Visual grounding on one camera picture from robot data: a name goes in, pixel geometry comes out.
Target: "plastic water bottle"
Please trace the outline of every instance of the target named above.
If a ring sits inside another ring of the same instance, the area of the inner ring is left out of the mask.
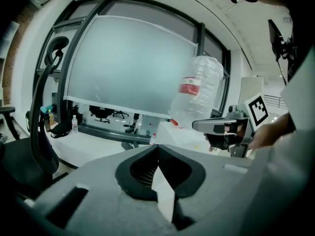
[[[153,133],[153,135],[150,138],[149,145],[153,145],[156,142],[156,139],[157,139],[157,135],[156,133]]]
[[[73,119],[72,119],[72,131],[74,133],[78,133],[78,120],[76,118],[76,115],[73,116]]]
[[[223,66],[215,58],[192,58],[171,104],[171,118],[179,127],[191,129],[193,121],[210,117],[222,78]]]
[[[51,112],[51,110],[48,110],[48,115],[49,115],[49,124],[50,126],[52,126],[55,124],[54,114]]]

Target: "office chair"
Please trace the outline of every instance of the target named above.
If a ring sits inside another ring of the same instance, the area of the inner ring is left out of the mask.
[[[121,115],[123,119],[125,119],[124,115],[129,116],[127,113],[123,112],[123,111],[114,111],[113,113],[113,117],[115,117],[114,115]]]
[[[100,122],[104,122],[104,123],[110,123],[110,120],[107,119],[107,117],[109,117],[110,115],[113,114],[114,110],[110,109],[110,108],[105,108],[104,110],[100,109],[100,107],[96,107],[96,106],[90,106],[89,110],[91,111],[91,116],[95,115],[96,118],[99,118]]]
[[[35,199],[47,187],[67,175],[66,173],[53,179],[53,173],[59,167],[59,158],[45,134],[44,116],[40,107],[47,78],[60,64],[63,57],[61,49],[68,43],[66,37],[57,37],[47,48],[46,68],[38,79],[31,104],[30,137],[19,138],[10,116],[10,113],[15,111],[14,107],[0,108],[0,114],[4,115],[8,128],[16,139],[7,144],[0,144],[0,171],[7,184],[19,196]],[[57,50],[56,57],[53,59],[52,52],[55,50]],[[58,63],[53,65],[57,57],[59,57]]]

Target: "ceiling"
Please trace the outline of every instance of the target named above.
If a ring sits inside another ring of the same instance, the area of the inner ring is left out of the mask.
[[[254,73],[263,76],[279,76],[280,71],[269,40],[268,19],[272,19],[284,39],[291,36],[292,22],[289,11],[280,6],[271,6],[260,2],[250,3],[239,0],[237,4],[230,0],[209,0],[214,3],[232,22],[248,46],[254,61]],[[286,74],[287,64],[281,61]]]

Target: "person's hand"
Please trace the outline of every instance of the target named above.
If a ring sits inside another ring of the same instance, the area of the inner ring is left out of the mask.
[[[288,118],[289,115],[286,114],[284,116],[281,116],[274,123],[269,123],[261,126],[256,131],[253,141],[248,146],[248,150],[271,146],[282,135],[287,134]]]
[[[271,146],[281,135],[275,126],[271,124],[263,125],[256,131],[253,141],[248,146],[248,150]]]

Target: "desk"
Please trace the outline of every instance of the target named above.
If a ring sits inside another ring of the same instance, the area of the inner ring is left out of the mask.
[[[46,133],[60,159],[81,167],[95,159],[125,151],[121,142],[111,141],[83,133],[70,133],[65,137],[52,138]]]
[[[95,159],[124,152],[121,142],[107,140],[83,133],[70,133],[65,137],[52,138],[46,133],[53,149],[60,159],[81,167]],[[230,156],[225,150],[217,149],[209,152],[209,143],[202,133],[194,130],[180,129],[171,122],[161,122],[157,131],[157,144],[175,145],[181,148],[194,150],[196,152]]]

